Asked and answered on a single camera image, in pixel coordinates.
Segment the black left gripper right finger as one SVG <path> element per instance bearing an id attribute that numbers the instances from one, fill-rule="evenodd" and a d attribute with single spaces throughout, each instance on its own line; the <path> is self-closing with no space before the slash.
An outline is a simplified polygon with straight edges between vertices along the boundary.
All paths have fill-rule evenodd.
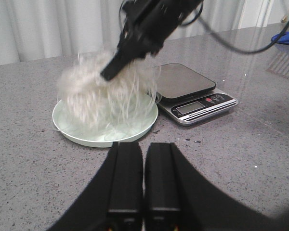
<path id="1" fill-rule="evenodd" d="M 152 143 L 145 161 L 147 231 L 289 231 L 289 210 L 269 218 L 205 179 L 174 143 Z"/>

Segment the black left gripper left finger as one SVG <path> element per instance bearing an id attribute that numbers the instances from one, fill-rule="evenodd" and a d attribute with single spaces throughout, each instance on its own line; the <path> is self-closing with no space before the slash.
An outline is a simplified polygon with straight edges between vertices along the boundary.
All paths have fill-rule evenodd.
<path id="1" fill-rule="evenodd" d="M 105 161 L 51 231 L 140 231 L 143 157 L 137 142 L 113 143 Z"/>

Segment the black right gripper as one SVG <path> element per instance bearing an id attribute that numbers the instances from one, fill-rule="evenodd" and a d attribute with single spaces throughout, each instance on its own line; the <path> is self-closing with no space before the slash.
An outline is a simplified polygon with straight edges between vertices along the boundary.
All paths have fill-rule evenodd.
<path id="1" fill-rule="evenodd" d="M 101 71 L 111 81 L 134 59 L 158 53 L 171 33 L 202 4 L 201 0 L 127 0 L 121 9 L 126 14 L 118 52 Z"/>

